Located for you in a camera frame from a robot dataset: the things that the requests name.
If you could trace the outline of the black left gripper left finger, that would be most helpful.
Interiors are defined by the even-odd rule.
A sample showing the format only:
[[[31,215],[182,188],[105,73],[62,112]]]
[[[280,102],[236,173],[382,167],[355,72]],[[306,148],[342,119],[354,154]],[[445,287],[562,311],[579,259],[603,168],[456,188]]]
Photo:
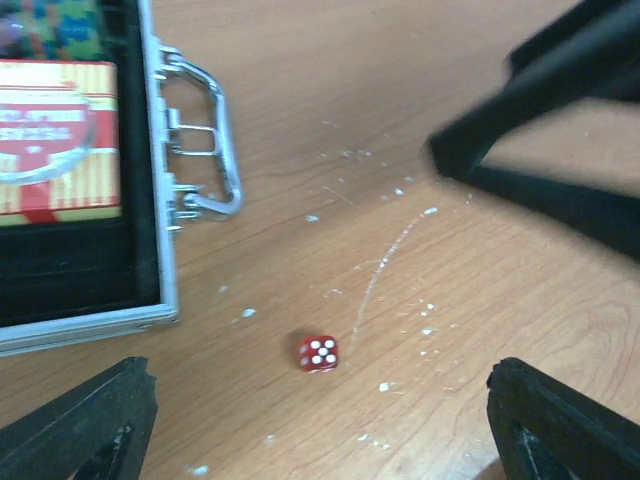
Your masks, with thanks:
[[[3,479],[137,479],[156,419],[156,378],[125,358],[1,429]]]

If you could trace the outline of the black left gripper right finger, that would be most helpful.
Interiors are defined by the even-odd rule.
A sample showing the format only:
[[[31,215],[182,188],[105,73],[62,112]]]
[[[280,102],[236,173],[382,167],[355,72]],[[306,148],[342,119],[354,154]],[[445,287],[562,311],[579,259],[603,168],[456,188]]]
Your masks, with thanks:
[[[508,479],[637,479],[639,425],[518,358],[493,366],[487,416]]]

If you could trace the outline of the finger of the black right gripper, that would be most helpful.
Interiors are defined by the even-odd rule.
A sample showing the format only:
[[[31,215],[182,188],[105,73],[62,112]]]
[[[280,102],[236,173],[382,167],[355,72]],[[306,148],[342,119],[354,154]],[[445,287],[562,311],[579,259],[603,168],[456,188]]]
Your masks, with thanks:
[[[437,173],[639,256],[639,5],[581,1],[516,47],[505,85],[432,133]]]

